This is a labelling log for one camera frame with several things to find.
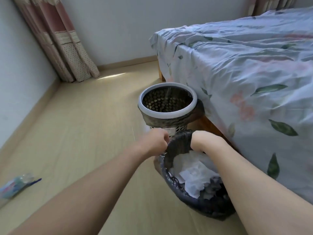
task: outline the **person's right arm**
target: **person's right arm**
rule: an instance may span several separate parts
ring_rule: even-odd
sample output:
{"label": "person's right arm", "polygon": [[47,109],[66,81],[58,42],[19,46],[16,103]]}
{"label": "person's right arm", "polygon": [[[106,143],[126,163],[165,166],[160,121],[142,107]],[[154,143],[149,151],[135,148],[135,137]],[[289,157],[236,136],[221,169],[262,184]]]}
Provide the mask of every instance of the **person's right arm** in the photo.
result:
{"label": "person's right arm", "polygon": [[195,131],[191,148],[213,160],[248,234],[313,234],[313,205],[257,169],[224,139]]}

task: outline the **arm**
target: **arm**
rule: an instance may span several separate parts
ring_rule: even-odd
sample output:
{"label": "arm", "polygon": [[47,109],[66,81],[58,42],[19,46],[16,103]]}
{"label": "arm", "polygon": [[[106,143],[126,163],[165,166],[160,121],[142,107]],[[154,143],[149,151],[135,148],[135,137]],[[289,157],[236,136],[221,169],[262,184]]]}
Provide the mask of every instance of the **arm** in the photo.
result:
{"label": "arm", "polygon": [[195,131],[191,148],[213,160],[248,234],[312,234],[313,205],[257,169],[224,139]]}
{"label": "arm", "polygon": [[167,131],[152,129],[140,141],[48,201],[11,235],[98,234],[138,166],[167,148]]}

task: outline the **hand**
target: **hand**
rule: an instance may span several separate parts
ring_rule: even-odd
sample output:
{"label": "hand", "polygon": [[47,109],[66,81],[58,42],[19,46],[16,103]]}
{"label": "hand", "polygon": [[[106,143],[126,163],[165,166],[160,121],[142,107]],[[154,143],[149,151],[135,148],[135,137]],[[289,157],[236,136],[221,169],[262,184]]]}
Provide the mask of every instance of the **hand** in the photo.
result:
{"label": "hand", "polygon": [[195,131],[191,138],[190,147],[194,151],[205,152],[205,149],[224,143],[225,140],[207,131]]}
{"label": "hand", "polygon": [[161,155],[170,142],[168,132],[161,128],[153,128],[145,134],[137,143],[142,150],[144,159]]}

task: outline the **wooden floor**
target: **wooden floor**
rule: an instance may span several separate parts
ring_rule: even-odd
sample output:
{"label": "wooden floor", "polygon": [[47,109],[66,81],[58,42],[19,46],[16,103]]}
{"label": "wooden floor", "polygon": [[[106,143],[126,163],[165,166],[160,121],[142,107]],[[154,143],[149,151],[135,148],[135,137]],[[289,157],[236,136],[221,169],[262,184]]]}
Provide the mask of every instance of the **wooden floor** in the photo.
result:
{"label": "wooden floor", "polygon": [[[138,96],[159,82],[157,62],[150,62],[62,84],[0,172],[1,184],[27,172],[42,177],[0,209],[0,234],[137,140],[147,130]],[[152,161],[136,171],[100,234],[246,234],[236,214],[221,222],[184,205]]]}

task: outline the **forearm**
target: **forearm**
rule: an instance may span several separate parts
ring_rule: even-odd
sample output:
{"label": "forearm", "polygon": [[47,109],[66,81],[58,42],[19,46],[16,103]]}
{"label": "forearm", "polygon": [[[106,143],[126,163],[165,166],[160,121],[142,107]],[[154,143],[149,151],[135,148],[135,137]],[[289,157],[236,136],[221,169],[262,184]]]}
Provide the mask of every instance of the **forearm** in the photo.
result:
{"label": "forearm", "polygon": [[313,205],[253,166],[226,142],[204,146],[249,234],[311,234]]}
{"label": "forearm", "polygon": [[98,234],[144,153],[136,146],[128,148],[63,190],[12,235]]}

